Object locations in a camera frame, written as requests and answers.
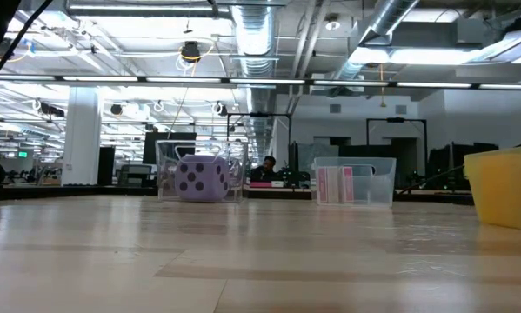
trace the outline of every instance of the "ceiling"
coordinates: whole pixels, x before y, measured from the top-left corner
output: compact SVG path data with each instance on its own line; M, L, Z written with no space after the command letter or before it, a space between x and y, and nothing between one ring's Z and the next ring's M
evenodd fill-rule
M290 77L291 68L299 45L299 34L304 25L308 0L289 1L277 8L275 77ZM405 22L453 23L465 12L471 18L482 19L492 14L485 1L422 0ZM322 27L311 57L306 76L328 74L338 70L351 54L349 46L351 30L356 21L369 16L374 1L331 1L327 13L336 13L340 27L327 30ZM521 9L521 1L496 1L495 12ZM7 37L13 38L30 16L29 11L18 11L11 22ZM70 17L57 7L45 11L30 27L15 56L6 63L3 74L45 75L104 75L104 76L195 76L240 77L242 76L239 51L233 22L227 19L188 17ZM202 58L191 67L181 61L179 49L184 42L197 41ZM405 80L432 82L518 82L521 81L521 65L488 64L475 65L416 65L416 64L369 64L360 73L367 80ZM225 117L214 111L223 104L229 112L247 113L246 88L199 89L185 87L99 87L104 101L103 145L124 146L118 157L139 160L142 154L142 138L145 133L140 123L148 120L162 130L196 131L200 138L225 138ZM277 112L284 112L288 103L287 90L278 90ZM396 104L414 107L414 103L430 94L431 90L387 90L392 113ZM332 103L344 108L339 117L328 115L328 103L324 96L301 98L296 118L352 118L371 116L373 112L355 110L357 107L381 103L379 88L366 88L357 96L340 97ZM68 114L69 86L0 83L0 118L30 120L27 123L0 125L1 145L20 143L21 147L36 148L37 153L50 158L58 157L63 148L64 122L41 123L50 119L36 108L39 103L50 104ZM183 103L177 116L178 105ZM116 116L110 112L112 105L122 105L124 113ZM253 122L244 118L236 127L231 139L255 141ZM264 124L265 134L270 134L270 123ZM30 137L35 144L26 144L19 138ZM49 148L53 153L46 153ZM262 157L267 147L255 150L255 157Z

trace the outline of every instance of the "person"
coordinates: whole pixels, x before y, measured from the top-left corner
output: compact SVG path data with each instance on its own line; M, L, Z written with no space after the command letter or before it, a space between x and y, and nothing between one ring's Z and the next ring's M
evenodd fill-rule
M273 156L267 156L264 158L264 164L258 166L250 173L250 179L252 181L264 181L271 180L276 176L274 173L274 166L276 165L276 159Z

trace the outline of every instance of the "white column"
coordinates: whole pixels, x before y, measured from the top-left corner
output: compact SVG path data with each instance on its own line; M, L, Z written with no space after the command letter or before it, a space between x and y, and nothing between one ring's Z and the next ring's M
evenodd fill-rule
M97 183L102 107L97 88L70 88L62 185Z
M286 164L289 164L289 125L286 117L276 117L274 119L274 130L271 140L272 156L276 158L276 169L280 170Z

